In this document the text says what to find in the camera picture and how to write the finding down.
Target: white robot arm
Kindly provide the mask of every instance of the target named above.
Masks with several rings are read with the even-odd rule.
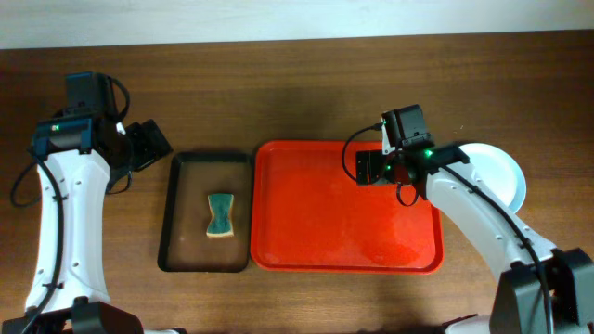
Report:
[[[171,147],[153,120],[123,129],[130,100],[116,79],[84,72],[68,75],[66,84],[69,106],[38,123],[32,138],[42,188],[37,267],[25,316],[4,321],[2,332],[61,333],[70,320],[73,333],[141,333],[138,318],[109,305],[102,261],[103,200],[115,182],[127,175],[127,189],[132,172],[148,167]],[[126,100],[120,112],[113,84]],[[144,332],[185,333],[181,328]]]
[[[382,130],[382,149],[356,153],[356,178],[343,161],[347,175],[361,186],[415,187],[460,228],[498,281],[493,313],[450,322],[446,334],[590,333],[594,264],[584,252],[560,251],[538,235],[457,145],[434,148],[419,105],[387,111],[365,130]]]

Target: green sponge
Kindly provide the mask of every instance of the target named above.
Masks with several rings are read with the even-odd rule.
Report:
[[[233,224],[231,222],[231,209],[233,208],[233,195],[209,195],[208,205],[211,208],[213,219],[206,229],[206,235],[209,238],[232,237]]]

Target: wood grain surface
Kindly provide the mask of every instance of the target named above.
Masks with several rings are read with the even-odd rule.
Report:
[[[419,103],[439,143],[498,146],[522,166],[521,218],[563,250],[594,254],[594,32],[0,51],[0,318],[22,316],[40,207],[8,191],[36,121],[65,106],[63,75],[101,71],[130,90],[128,122],[154,119],[175,151],[271,139],[342,139]],[[377,138],[364,136],[365,139]],[[402,330],[490,313],[496,281],[444,219],[430,276],[164,273],[157,252],[173,155],[107,197],[103,256],[112,303],[146,328],[191,333]],[[20,195],[35,196],[35,175]]]

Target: red tray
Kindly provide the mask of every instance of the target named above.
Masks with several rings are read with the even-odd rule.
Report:
[[[257,153],[252,258],[268,270],[430,274],[444,260],[439,211],[396,201],[395,186],[357,186],[343,142],[271,141]],[[381,143],[354,142],[355,152]],[[403,188],[404,200],[414,197]]]

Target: black cable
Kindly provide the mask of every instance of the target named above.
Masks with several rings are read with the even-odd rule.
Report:
[[[128,172],[128,181],[126,181],[126,187],[122,190],[118,190],[115,192],[107,192],[106,195],[122,194],[124,191],[127,191],[131,185],[132,185],[132,172]]]
[[[493,209],[495,209],[499,214],[501,214],[501,216],[503,216],[503,218],[506,220],[506,222],[510,225],[513,232],[516,234],[516,236],[518,236],[518,238],[520,239],[520,241],[522,242],[522,244],[524,245],[524,247],[530,254],[532,261],[535,263],[536,273],[538,276],[538,280],[540,281],[540,287],[542,289],[542,294],[544,297],[545,314],[547,317],[547,332],[548,332],[548,334],[553,334],[555,327],[554,327],[554,323],[553,323],[552,300],[551,300],[550,294],[549,294],[549,283],[547,282],[547,277],[545,275],[545,269],[542,265],[542,262],[540,261],[540,259],[538,259],[538,255],[536,255],[534,248],[530,244],[530,240],[528,240],[524,236],[524,234],[522,233],[520,228],[513,222],[511,217],[503,209],[501,209],[501,207],[494,200],[492,200],[490,197],[488,197],[478,186],[473,185],[467,179],[465,179],[460,174],[456,173],[455,171],[453,171],[451,168],[449,168],[447,166],[439,165],[439,167],[444,169],[448,173],[452,174],[464,186],[467,186],[474,193],[476,193],[478,196],[480,196],[482,199],[484,199],[484,201],[489,203],[489,205],[491,205],[493,207]]]
[[[47,176],[47,178],[49,179],[49,182],[52,184],[52,187],[54,188],[54,193],[56,194],[54,200],[56,201],[56,205],[58,205],[58,243],[56,245],[56,262],[54,264],[54,273],[52,274],[52,280],[49,284],[44,285],[47,288],[47,293],[35,309],[33,316],[31,316],[31,318],[29,319],[29,323],[27,323],[27,326],[25,326],[21,334],[29,333],[29,331],[32,329],[32,326],[35,324],[35,321],[37,320],[39,315],[41,315],[41,313],[44,311],[45,307],[54,295],[54,291],[56,291],[56,288],[58,287],[59,273],[62,267],[62,254],[64,251],[64,203],[62,202],[63,198],[61,192],[59,191],[58,182],[56,182],[56,178],[49,171],[49,168],[47,168],[47,166],[41,159],[34,155],[33,159],[39,165],[39,167],[41,167],[42,171],[44,171],[45,176]]]
[[[22,179],[24,179],[25,176],[27,175],[27,173],[29,173],[29,171],[36,165],[37,165],[37,162],[32,161],[22,172],[20,172],[19,177],[17,177],[17,180],[15,181],[14,185],[12,185],[12,189],[10,189],[10,203],[15,208],[20,208],[20,209],[29,208],[29,207],[37,204],[37,202],[39,202],[39,200],[41,200],[41,196],[39,196],[39,197],[32,199],[26,203],[18,203],[17,202],[17,189],[19,189]]]
[[[405,207],[415,205],[417,200],[419,200],[419,192],[417,191],[417,189],[415,189],[415,198],[410,203],[404,203],[404,201],[402,200],[402,197],[400,196],[401,189],[402,189],[402,185],[398,184],[398,186],[396,187],[396,199],[398,199],[398,202],[400,203],[400,205],[405,206]]]
[[[122,111],[120,111],[118,116],[116,116],[115,118],[112,118],[112,121],[118,123],[118,122],[123,121],[123,119],[128,114],[128,109],[130,108],[130,93],[128,92],[126,87],[124,87],[123,84],[120,83],[120,81],[118,79],[112,78],[112,77],[108,77],[108,78],[110,78],[110,81],[112,83],[114,83],[116,86],[118,86],[118,88],[120,88],[120,90],[122,91],[122,94],[123,94],[123,98],[126,100],[126,105],[123,107]]]
[[[366,127],[365,129],[361,129],[357,132],[355,132],[354,134],[352,134],[345,142],[344,142],[344,147],[342,147],[342,168],[344,169],[344,172],[346,173],[346,175],[348,177],[351,178],[351,180],[356,182],[356,178],[349,172],[348,168],[346,168],[346,162],[344,160],[345,156],[346,156],[346,148],[349,146],[349,143],[351,143],[353,141],[353,139],[355,139],[356,136],[363,134],[366,131],[369,130],[375,130],[375,131],[379,131],[381,130],[381,126],[383,125],[383,122],[379,122],[376,124],[373,124],[371,126]]]

